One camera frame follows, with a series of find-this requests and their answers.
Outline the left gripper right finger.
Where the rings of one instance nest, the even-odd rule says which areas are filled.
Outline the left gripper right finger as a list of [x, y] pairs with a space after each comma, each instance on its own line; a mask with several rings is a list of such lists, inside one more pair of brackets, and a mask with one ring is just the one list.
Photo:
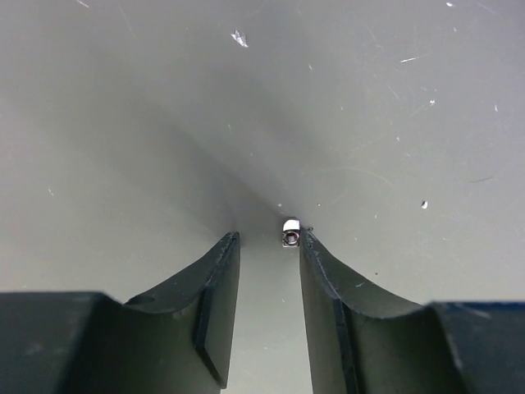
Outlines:
[[300, 279], [316, 393], [521, 393], [524, 304], [419, 305], [303, 231]]

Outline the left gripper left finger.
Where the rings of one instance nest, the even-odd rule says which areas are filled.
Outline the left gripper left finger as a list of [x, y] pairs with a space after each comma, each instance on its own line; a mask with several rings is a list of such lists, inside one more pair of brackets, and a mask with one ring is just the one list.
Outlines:
[[240, 236], [125, 303], [102, 292], [1, 296], [4, 393], [218, 393], [226, 388]]

